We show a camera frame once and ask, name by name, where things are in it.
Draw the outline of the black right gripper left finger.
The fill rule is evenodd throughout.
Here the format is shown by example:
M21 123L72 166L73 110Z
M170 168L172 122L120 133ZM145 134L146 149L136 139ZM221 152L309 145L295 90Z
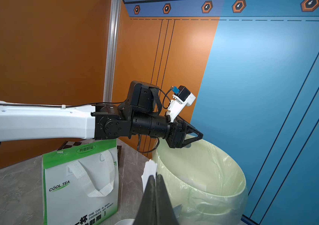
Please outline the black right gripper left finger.
M155 178L150 175L144 195L133 225L156 225L156 185Z

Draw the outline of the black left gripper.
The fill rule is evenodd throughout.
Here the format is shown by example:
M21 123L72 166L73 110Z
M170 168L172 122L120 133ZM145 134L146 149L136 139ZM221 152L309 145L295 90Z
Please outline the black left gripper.
M186 120L175 119L170 124L166 142L169 148L183 148L203 139L203 134Z

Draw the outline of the green white paper bag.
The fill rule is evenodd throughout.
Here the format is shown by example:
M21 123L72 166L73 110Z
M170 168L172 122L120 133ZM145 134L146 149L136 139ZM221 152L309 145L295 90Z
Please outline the green white paper bag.
M117 213L117 140L42 156L45 225L98 225Z

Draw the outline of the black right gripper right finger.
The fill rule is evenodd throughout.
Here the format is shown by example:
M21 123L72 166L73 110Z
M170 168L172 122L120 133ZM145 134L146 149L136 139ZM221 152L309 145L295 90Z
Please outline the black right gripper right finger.
M156 174L156 224L179 225L161 174Z

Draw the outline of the white receipt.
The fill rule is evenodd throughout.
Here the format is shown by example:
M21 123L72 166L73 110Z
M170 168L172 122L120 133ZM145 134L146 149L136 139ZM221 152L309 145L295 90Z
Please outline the white receipt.
M145 191L149 177L154 176L154 178L156 178L157 167L158 167L158 164L154 162L152 159L150 159L149 161L145 163L144 171L141 176L143 191Z

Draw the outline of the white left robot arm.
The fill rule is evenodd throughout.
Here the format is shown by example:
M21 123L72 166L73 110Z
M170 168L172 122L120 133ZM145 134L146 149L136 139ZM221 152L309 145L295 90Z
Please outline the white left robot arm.
M195 96L184 86L172 87L165 115L158 86L133 81L127 99L118 103L77 106L20 104L0 101L0 145L6 141L81 138L94 140L149 136L183 148L203 134L180 117Z

